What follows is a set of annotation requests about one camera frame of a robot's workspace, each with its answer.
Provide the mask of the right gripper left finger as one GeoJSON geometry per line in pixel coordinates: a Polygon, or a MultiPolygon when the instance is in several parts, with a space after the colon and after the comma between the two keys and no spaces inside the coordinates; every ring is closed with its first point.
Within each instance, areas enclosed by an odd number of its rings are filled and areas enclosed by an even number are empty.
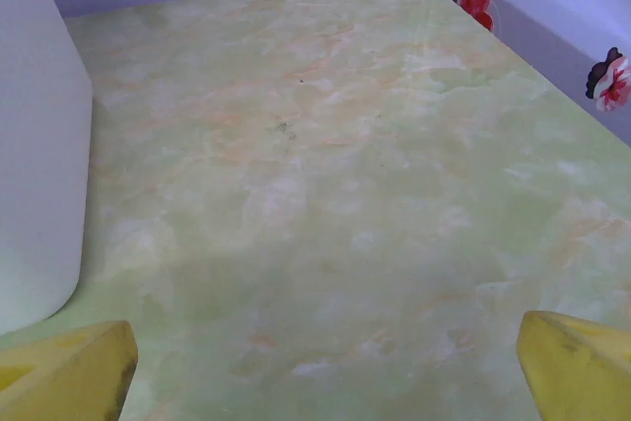
{"type": "Polygon", "coordinates": [[[101,322],[1,352],[1,418],[117,420],[137,368],[129,322],[101,322]]]}

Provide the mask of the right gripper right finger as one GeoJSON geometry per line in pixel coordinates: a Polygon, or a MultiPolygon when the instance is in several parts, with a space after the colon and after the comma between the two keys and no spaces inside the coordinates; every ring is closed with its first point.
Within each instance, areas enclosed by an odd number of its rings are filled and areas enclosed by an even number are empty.
{"type": "Polygon", "coordinates": [[[541,419],[630,419],[628,330],[529,311],[520,326],[517,353],[541,419]]]}

